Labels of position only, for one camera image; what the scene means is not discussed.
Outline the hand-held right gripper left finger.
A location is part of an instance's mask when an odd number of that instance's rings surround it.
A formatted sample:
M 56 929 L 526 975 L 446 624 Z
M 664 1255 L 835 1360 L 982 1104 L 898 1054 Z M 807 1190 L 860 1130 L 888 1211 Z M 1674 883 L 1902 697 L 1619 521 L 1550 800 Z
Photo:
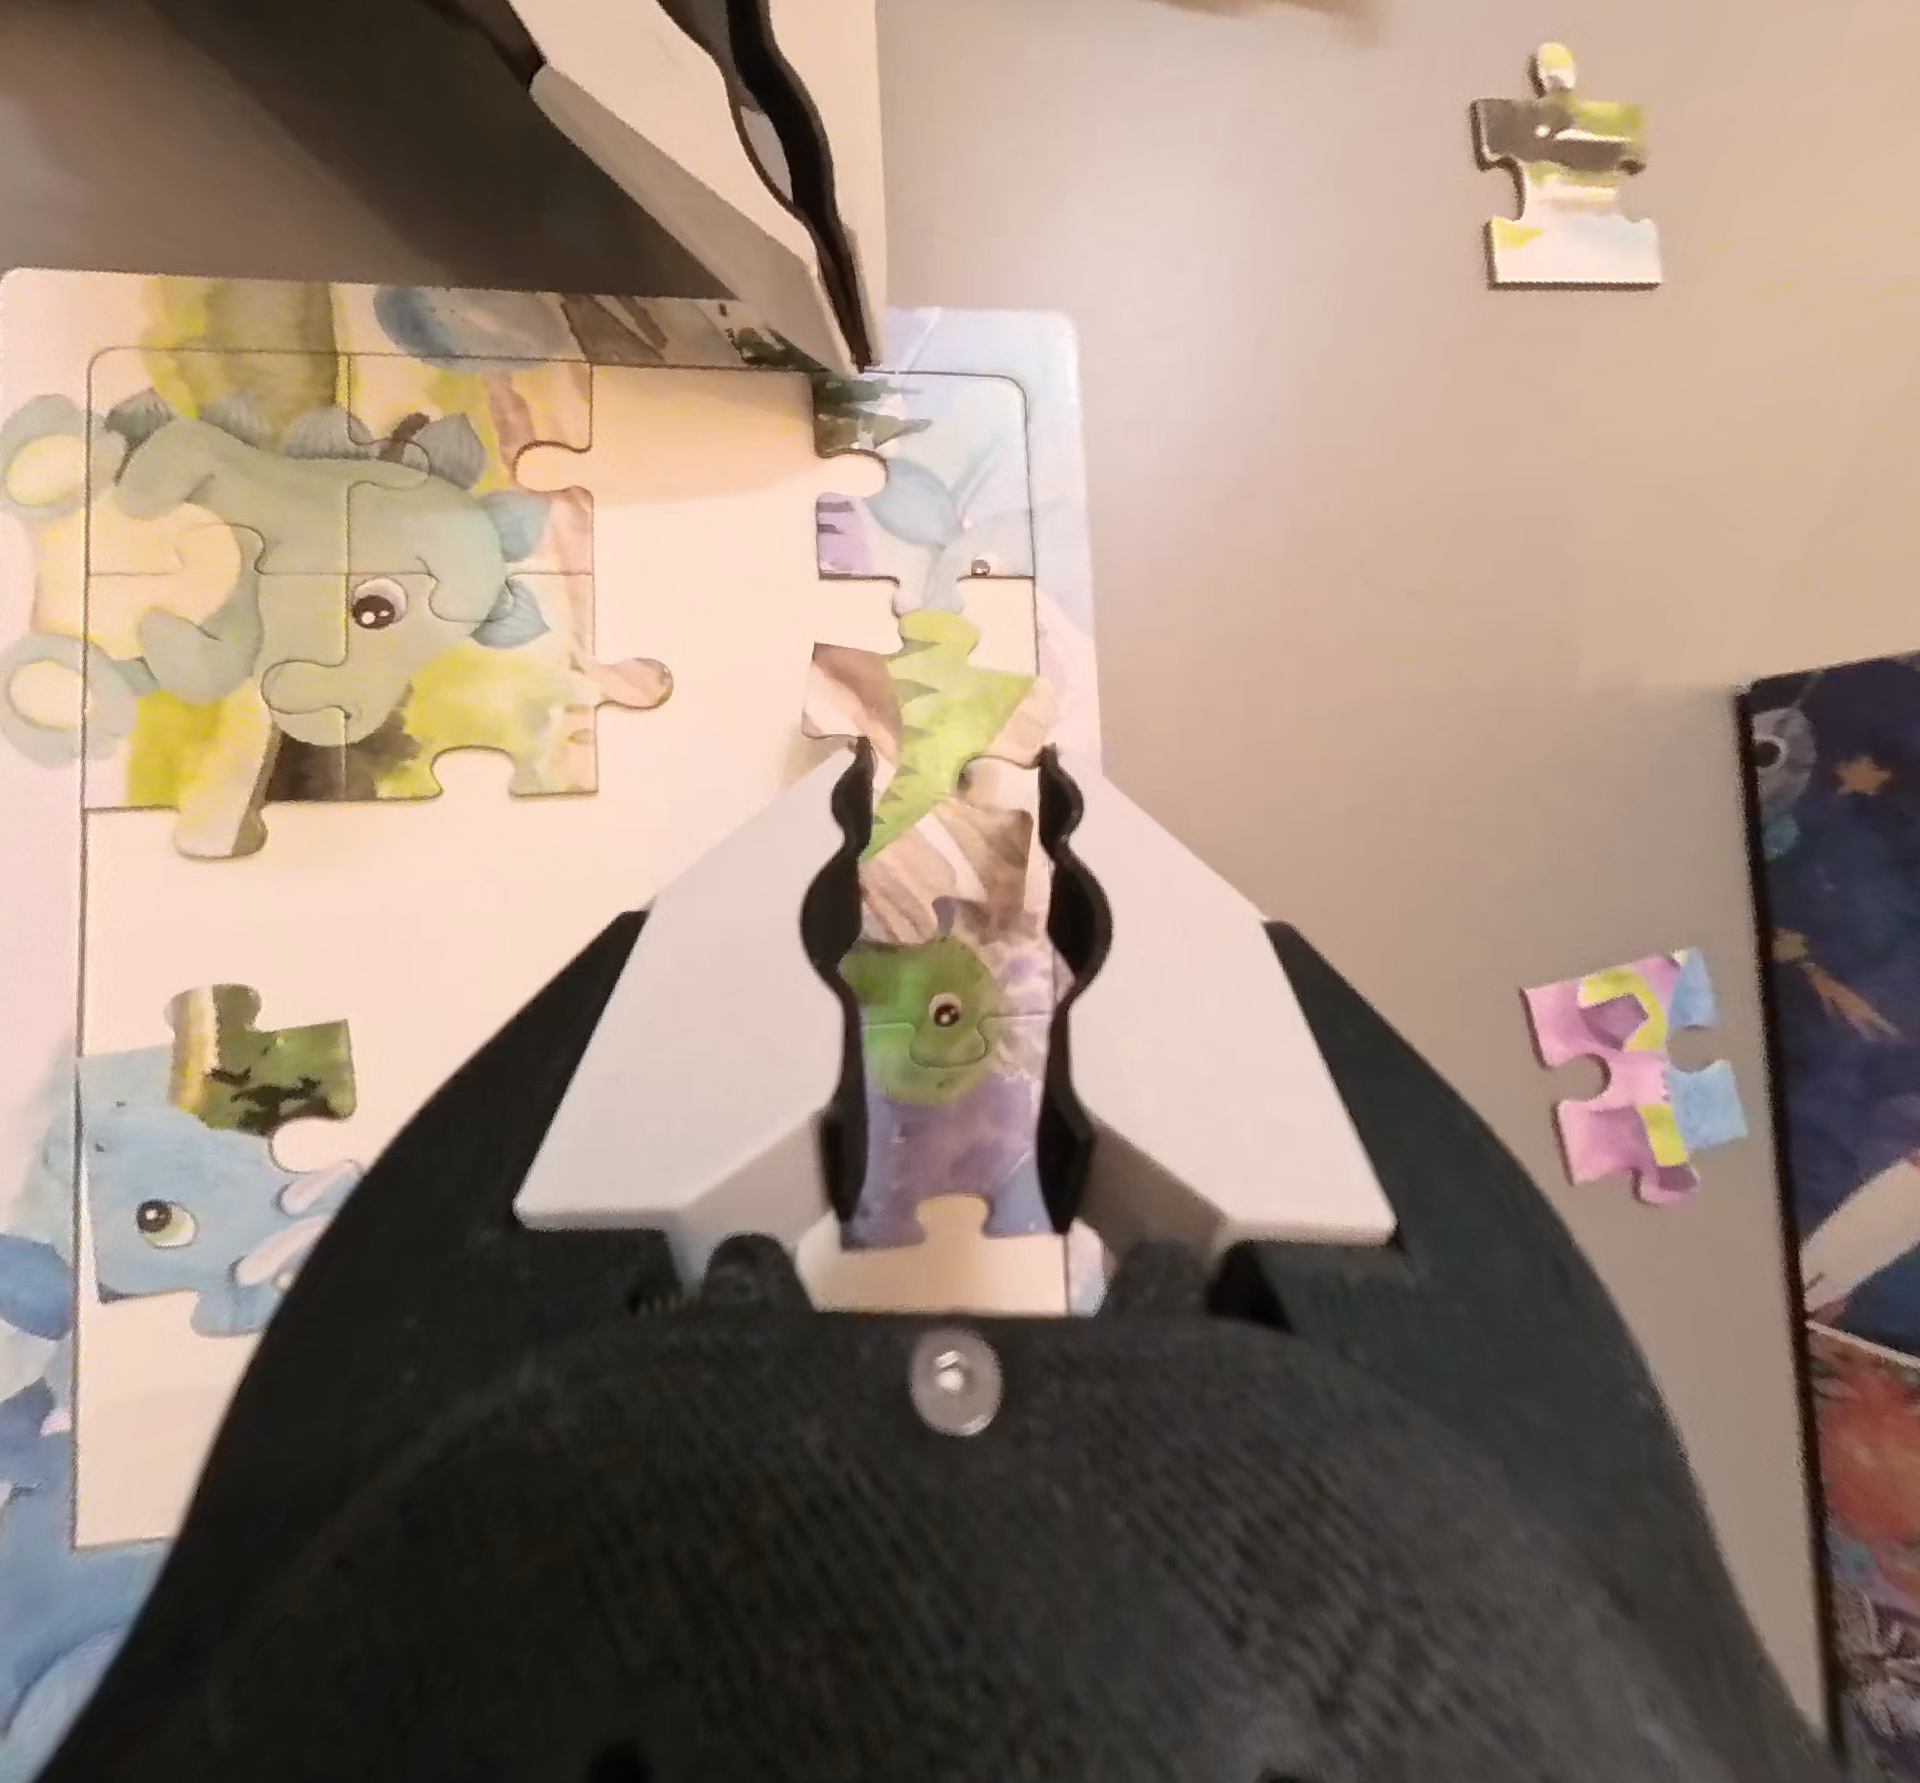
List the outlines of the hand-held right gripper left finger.
M 872 785 L 868 743 L 833 747 L 658 893 L 515 1193 L 523 1226 L 708 1258 L 852 1214 L 868 1115 L 843 962 Z

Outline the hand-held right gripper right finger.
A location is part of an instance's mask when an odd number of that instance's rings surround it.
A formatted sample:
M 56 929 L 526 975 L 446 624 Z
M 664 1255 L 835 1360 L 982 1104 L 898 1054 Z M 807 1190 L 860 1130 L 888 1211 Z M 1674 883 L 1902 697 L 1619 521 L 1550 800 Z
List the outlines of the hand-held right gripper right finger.
M 1397 1217 L 1262 909 L 1089 759 L 1046 747 L 1058 973 L 1048 1219 L 1111 1251 L 1381 1247 Z

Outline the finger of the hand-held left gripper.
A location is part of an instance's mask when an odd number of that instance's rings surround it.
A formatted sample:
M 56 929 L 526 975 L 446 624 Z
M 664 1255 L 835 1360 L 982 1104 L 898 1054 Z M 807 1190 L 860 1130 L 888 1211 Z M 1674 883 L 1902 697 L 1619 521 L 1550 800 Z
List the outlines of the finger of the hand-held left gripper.
M 710 277 L 818 366 L 833 340 L 777 208 L 755 181 L 716 60 L 675 0 L 512 0 L 542 65 L 541 110 Z
M 884 340 L 888 225 L 877 0 L 675 0 L 716 60 L 755 181 L 777 208 L 833 340 L 868 368 Z

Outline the dinosaur puzzle board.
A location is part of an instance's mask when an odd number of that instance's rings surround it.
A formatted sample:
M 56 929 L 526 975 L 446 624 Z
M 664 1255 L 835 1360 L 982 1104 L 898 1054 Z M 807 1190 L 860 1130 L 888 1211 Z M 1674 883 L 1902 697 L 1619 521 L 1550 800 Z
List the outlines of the dinosaur puzzle board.
M 591 371 L 596 657 L 653 657 L 655 711 L 602 706 L 598 788 L 512 797 L 494 750 L 437 759 L 424 798 L 276 803 L 249 858 L 172 846 L 165 810 L 90 810 L 132 694 L 89 657 L 89 417 L 156 386 L 188 415 L 243 389 L 276 423 L 339 402 L 352 354 L 575 359 Z M 1079 347 L 1049 311 L 896 309 L 866 373 L 1020 386 L 1035 573 L 969 579 L 975 662 L 1058 694 L 1051 739 L 1099 743 Z M 266 1332 L 203 1337 L 188 1293 L 101 1300 L 78 1163 L 78 1069 L 163 1046 L 167 1003 L 247 984 L 268 1027 L 345 1020 L 357 1110 L 291 1123 L 282 1157 L 371 1170 L 419 1104 L 618 909 L 810 772 L 818 643 L 899 644 L 888 579 L 826 579 L 815 500 L 884 468 L 815 449 L 819 373 L 728 301 L 19 267 L 4 273 L 4 1778 L 38 1778 L 121 1650 Z M 544 630 L 512 564 L 541 498 L 472 496 L 479 442 L 444 417 L 352 490 L 345 659 L 303 665 L 347 741 L 422 665 Z M 803 1251 L 849 1305 L 1063 1310 L 1099 1289 L 1084 1226 L 990 1239 L 988 1206 L 924 1204 L 927 1243 Z

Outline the green tail brown puzzle piece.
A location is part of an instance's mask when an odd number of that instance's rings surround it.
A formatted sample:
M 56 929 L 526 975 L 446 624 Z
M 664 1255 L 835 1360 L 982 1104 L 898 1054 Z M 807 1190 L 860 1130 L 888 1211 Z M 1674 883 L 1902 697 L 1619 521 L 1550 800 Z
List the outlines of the green tail brown puzzle piece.
M 1035 912 L 1038 766 L 1058 715 L 1035 674 L 988 668 L 957 612 L 911 610 L 877 654 L 818 643 L 801 731 L 865 741 L 875 759 L 862 931 L 919 946 L 972 927 L 1025 932 Z

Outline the blue winged corner puzzle piece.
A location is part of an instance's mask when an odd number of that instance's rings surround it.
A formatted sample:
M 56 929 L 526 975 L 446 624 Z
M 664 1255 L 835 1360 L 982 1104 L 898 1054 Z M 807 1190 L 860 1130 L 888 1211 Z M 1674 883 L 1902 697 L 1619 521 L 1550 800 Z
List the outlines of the blue winged corner puzzle piece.
M 815 500 L 826 579 L 893 583 L 898 614 L 957 614 L 969 579 L 1035 573 L 1020 386 L 980 373 L 818 376 L 815 449 L 884 468 L 877 490 Z

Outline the pale sky green puzzle piece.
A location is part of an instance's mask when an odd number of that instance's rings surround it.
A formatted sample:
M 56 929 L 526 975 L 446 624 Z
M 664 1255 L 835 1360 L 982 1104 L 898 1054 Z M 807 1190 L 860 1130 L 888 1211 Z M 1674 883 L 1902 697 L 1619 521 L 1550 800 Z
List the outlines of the pale sky green puzzle piece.
M 1586 94 L 1558 40 L 1531 58 L 1532 89 L 1471 105 L 1476 165 L 1504 170 L 1518 208 L 1484 225 L 1495 288 L 1652 290 L 1663 283 L 1659 228 L 1622 211 L 1647 165 L 1645 105 Z

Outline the purple blue yellow puzzle piece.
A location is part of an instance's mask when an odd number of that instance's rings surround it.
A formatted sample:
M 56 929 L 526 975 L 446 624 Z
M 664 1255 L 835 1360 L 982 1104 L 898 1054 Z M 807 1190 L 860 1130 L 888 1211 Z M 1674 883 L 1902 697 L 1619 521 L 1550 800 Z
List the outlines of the purple blue yellow puzzle piece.
M 1731 1064 L 1671 1056 L 1674 1035 L 1719 1023 L 1700 948 L 1527 986 L 1522 1003 L 1542 1066 L 1593 1062 L 1601 1072 L 1593 1095 L 1553 1110 L 1571 1186 L 1624 1177 L 1642 1206 L 1680 1206 L 1698 1190 L 1696 1161 L 1747 1136 Z

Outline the yellow blue sky puzzle piece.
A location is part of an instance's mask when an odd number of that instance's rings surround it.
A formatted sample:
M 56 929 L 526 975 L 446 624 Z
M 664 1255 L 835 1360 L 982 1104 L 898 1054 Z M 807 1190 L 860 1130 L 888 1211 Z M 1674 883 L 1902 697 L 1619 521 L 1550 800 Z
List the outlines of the yellow blue sky puzzle piece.
M 591 371 L 575 359 L 458 361 L 414 356 L 343 357 L 339 394 L 384 449 L 458 417 L 479 442 L 479 466 L 462 488 L 472 496 L 515 493 L 542 503 L 542 527 L 512 568 L 575 573 L 594 568 L 594 498 L 579 483 L 591 447 Z

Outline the teal dinosaur eye puzzle piece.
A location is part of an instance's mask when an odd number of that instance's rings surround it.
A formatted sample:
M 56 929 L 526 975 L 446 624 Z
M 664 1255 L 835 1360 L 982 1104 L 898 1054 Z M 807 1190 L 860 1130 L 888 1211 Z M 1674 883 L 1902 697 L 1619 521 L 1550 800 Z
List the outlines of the teal dinosaur eye puzzle piece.
M 598 788 L 602 706 L 655 711 L 674 692 L 653 657 L 596 657 L 596 592 L 588 570 L 517 573 L 544 630 L 523 644 L 470 639 L 419 668 L 369 738 L 343 746 L 284 739 L 266 794 L 274 800 L 428 798 L 437 759 L 496 751 L 512 762 L 512 797 L 586 797 Z

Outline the teal dinosaur ear puzzle piece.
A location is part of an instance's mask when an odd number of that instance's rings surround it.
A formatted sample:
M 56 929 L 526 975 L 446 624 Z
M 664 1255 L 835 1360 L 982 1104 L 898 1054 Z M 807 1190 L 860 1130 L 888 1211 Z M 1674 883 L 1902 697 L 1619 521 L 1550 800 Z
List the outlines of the teal dinosaur ear puzzle piece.
M 156 579 L 230 561 L 243 575 L 341 578 L 371 447 L 339 402 L 276 423 L 243 389 L 197 415 L 140 389 L 89 417 L 90 568 Z

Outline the teal yellow green puzzle piece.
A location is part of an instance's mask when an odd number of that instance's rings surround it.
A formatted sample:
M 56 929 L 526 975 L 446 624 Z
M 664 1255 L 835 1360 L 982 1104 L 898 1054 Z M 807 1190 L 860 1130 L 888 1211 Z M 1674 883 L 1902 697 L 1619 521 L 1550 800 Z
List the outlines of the teal yellow green puzzle piece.
M 181 856 L 229 860 L 268 844 L 276 803 L 350 800 L 339 694 L 291 706 L 303 665 L 345 659 L 343 570 L 226 575 L 206 556 L 170 573 L 92 573 L 84 612 L 89 657 L 132 694 L 90 810 L 165 810 Z

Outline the illustrated puzzle box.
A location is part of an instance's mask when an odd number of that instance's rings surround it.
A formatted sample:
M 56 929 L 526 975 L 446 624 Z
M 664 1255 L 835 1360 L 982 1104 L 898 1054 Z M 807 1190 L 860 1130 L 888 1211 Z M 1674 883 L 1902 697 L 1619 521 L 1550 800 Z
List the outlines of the illustrated puzzle box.
M 1918 656 L 1735 699 L 1832 1716 L 1918 1777 Z

